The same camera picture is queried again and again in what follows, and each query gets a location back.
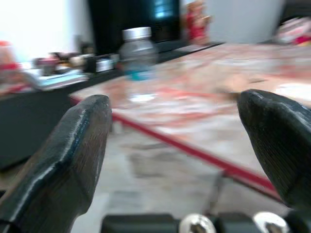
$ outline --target red table edge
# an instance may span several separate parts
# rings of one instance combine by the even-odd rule
[[[79,103],[81,100],[76,97],[70,97],[71,102],[73,104]],[[171,139],[169,137],[166,137],[162,134],[159,134],[153,130],[148,129],[142,124],[139,124],[137,122],[133,122],[123,116],[121,116],[118,113],[112,112],[112,117],[114,121],[120,121],[124,125],[127,125],[133,129],[136,129],[140,132],[145,133],[146,135],[149,135],[151,137],[154,137],[164,143],[167,143],[169,145],[172,145],[183,152],[193,155],[195,157],[198,157],[210,164],[213,164],[221,169],[224,170],[225,176],[230,177],[234,180],[237,180],[240,183],[243,183],[252,189],[257,190],[258,192],[268,195],[272,197],[275,200],[281,201],[279,195],[277,194],[274,186],[272,183],[265,177],[261,177],[259,175],[256,175],[252,173],[251,171],[248,171],[244,168],[234,166],[229,162],[223,161],[221,159],[216,158],[213,155],[204,153],[200,150],[196,150],[194,148],[189,147],[188,145],[182,144],[181,142],[178,142],[174,139]]]

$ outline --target bottle cap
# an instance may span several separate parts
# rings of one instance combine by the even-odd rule
[[[136,40],[151,36],[150,27],[131,28],[123,31],[124,40]]]

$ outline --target table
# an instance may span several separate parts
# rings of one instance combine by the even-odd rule
[[[146,103],[126,98],[125,77],[71,94],[110,97],[113,119],[224,170],[226,176],[278,199],[240,121],[227,80],[269,76],[295,82],[310,77],[311,50],[292,46],[224,44],[156,66],[146,86],[157,97]]]

